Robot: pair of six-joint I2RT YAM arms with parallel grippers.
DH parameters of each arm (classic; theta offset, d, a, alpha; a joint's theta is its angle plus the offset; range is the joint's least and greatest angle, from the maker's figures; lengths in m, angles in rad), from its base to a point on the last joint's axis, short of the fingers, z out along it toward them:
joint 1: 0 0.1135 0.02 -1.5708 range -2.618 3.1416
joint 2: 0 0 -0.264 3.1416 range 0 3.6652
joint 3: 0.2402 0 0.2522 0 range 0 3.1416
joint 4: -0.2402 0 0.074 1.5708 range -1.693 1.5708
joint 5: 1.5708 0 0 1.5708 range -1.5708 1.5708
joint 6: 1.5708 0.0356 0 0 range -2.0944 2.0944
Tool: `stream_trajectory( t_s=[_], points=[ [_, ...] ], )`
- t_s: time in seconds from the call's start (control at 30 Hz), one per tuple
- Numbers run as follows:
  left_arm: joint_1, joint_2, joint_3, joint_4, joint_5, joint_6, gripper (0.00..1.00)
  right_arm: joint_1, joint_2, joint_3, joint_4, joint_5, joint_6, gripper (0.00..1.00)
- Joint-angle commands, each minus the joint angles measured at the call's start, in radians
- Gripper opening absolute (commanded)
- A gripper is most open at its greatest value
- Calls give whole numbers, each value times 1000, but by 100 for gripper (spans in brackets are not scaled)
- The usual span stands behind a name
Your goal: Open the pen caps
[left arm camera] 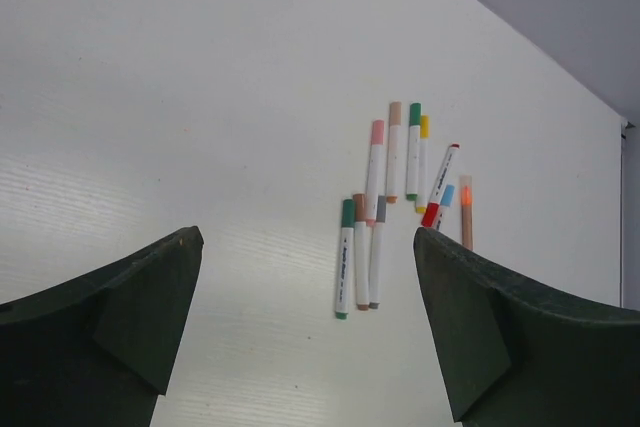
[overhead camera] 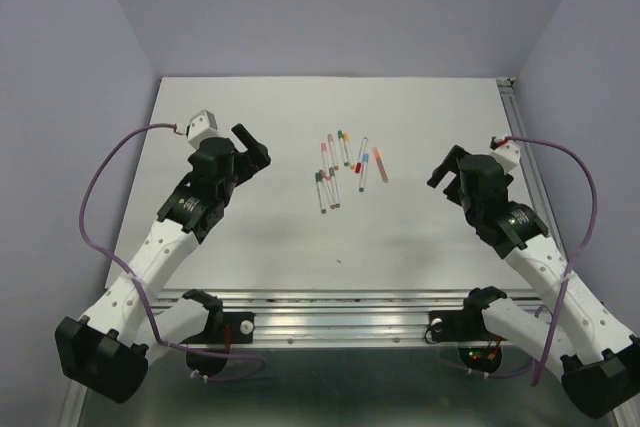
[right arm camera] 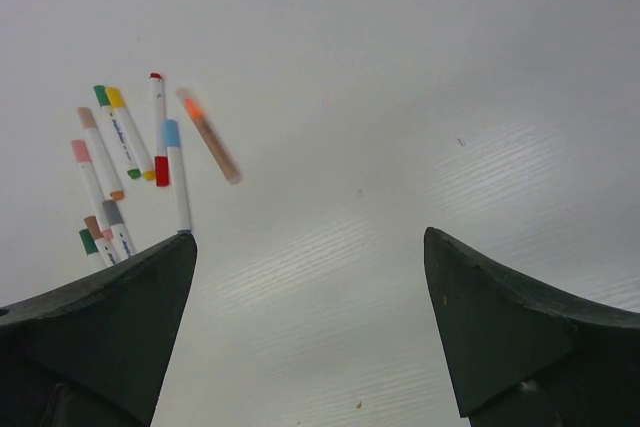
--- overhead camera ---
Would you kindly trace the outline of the orange highlighter pen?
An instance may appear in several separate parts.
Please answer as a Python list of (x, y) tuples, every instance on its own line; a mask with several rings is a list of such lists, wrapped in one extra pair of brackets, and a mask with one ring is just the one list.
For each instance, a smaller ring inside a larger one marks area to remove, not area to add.
[(386, 172), (385, 166), (384, 166), (384, 162), (383, 159), (381, 157), (381, 153), (379, 151), (379, 149), (377, 147), (373, 147), (373, 154), (374, 154), (374, 159), (376, 162), (376, 165), (378, 167), (380, 176), (381, 176), (381, 180), (384, 184), (388, 184), (389, 183), (389, 177), (388, 174)]

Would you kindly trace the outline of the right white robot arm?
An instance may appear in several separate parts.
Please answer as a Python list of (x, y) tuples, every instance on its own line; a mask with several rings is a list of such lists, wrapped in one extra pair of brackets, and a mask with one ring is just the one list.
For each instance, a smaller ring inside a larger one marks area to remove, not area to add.
[(424, 338), (430, 344), (504, 339), (551, 372), (582, 414), (599, 419), (639, 393), (639, 338), (579, 278), (537, 213), (510, 200), (511, 172), (519, 161), (510, 137), (492, 142), (488, 154), (455, 145), (427, 184), (435, 188), (447, 174), (454, 176), (446, 198), (533, 289), (550, 321), (526, 312), (496, 287), (475, 288), (461, 309), (430, 312)]

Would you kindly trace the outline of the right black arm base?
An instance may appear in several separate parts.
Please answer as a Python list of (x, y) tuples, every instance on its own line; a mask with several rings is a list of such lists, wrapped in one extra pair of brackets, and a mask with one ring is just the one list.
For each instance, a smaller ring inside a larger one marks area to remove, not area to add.
[(507, 294), (496, 287), (474, 288), (464, 299), (461, 309), (429, 313), (424, 341), (428, 345), (481, 342), (481, 346), (457, 348), (460, 367), (465, 372), (493, 379), (520, 375), (520, 371), (498, 371), (503, 358), (501, 343), (504, 338), (491, 333), (483, 319), (483, 312), (490, 304), (503, 299), (508, 299)]

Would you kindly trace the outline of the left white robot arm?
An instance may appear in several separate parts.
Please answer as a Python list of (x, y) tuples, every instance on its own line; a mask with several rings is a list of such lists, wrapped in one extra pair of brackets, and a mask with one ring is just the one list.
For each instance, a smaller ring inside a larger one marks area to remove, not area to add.
[(234, 189), (271, 163), (267, 147), (244, 125), (231, 130), (243, 150), (220, 136), (205, 115), (191, 120), (185, 135), (195, 148), (188, 158), (192, 169), (161, 206), (130, 261), (85, 241), (122, 272), (79, 319), (65, 317), (55, 329), (61, 368), (69, 379), (122, 404), (169, 350), (199, 359), (191, 374), (205, 382), (223, 381), (220, 373), (230, 360), (264, 369), (261, 355), (232, 353), (234, 328), (225, 321), (219, 298), (192, 289), (160, 315), (151, 308), (177, 268), (222, 220)]

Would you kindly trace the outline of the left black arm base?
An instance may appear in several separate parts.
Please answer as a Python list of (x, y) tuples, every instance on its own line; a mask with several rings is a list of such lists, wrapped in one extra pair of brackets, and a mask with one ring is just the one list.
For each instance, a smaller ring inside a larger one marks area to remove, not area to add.
[(185, 346), (186, 366), (205, 381), (223, 381), (233, 343), (253, 343), (255, 314), (225, 312), (223, 301), (203, 290), (184, 293), (170, 313), (177, 315), (172, 343)]

